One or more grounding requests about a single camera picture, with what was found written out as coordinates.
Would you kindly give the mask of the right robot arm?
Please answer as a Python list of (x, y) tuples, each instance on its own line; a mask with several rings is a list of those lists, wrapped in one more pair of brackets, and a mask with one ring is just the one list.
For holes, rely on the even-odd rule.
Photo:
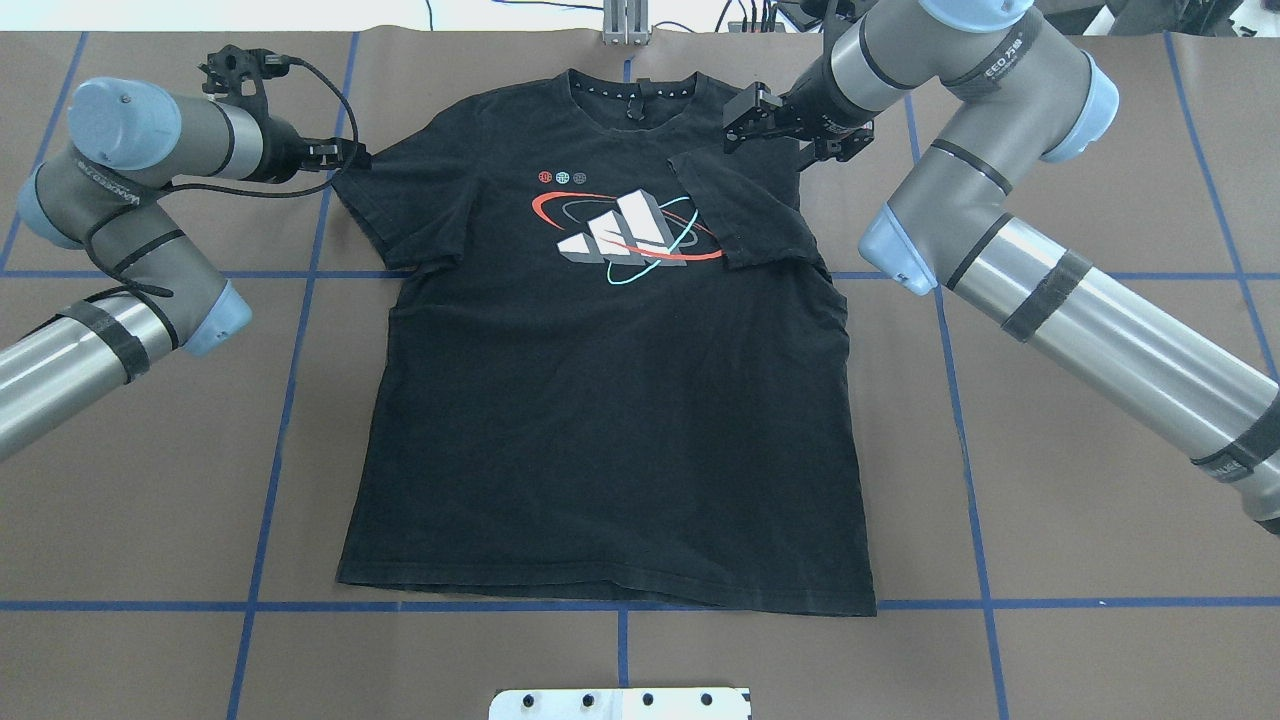
[(1014, 200), (1039, 167), (1079, 158), (1116, 119), (1094, 54), (1032, 1), (831, 3), (818, 58), (782, 92), (723, 110), (726, 152), (795, 138), (801, 165), (846, 161), (878, 117), (936, 83), (954, 114), (879, 204), (861, 259), (922, 296), (938, 288), (1071, 373), (1233, 489), (1277, 533), (1277, 382), (1038, 227)]

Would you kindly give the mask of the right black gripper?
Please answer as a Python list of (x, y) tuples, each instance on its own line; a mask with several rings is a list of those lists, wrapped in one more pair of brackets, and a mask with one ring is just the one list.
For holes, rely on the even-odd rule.
[(876, 138), (876, 114), (836, 88), (799, 85), (782, 99), (768, 85), (753, 82), (727, 101), (723, 152), (733, 154), (754, 140), (792, 137), (806, 143), (800, 151), (801, 163), (844, 163)]

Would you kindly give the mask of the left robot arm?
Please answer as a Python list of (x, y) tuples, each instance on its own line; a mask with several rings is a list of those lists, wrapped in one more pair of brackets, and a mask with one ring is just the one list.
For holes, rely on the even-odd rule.
[(237, 193), (296, 172), (343, 172), (357, 136), (303, 138), (264, 108), (175, 96), (142, 79), (76, 88), (69, 146), (38, 164), (17, 211), (37, 236), (78, 250), (111, 287), (68, 304), (3, 351), (3, 456), (12, 457), (169, 354), (195, 356), (239, 333), (252, 310), (161, 206), (189, 190)]

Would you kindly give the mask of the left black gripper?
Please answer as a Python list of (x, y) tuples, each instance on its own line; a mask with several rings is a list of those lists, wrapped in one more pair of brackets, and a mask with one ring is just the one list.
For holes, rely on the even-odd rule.
[(339, 170), (348, 161), (371, 159), (364, 143), (347, 138), (301, 138), (296, 146), (297, 167), (305, 172)]

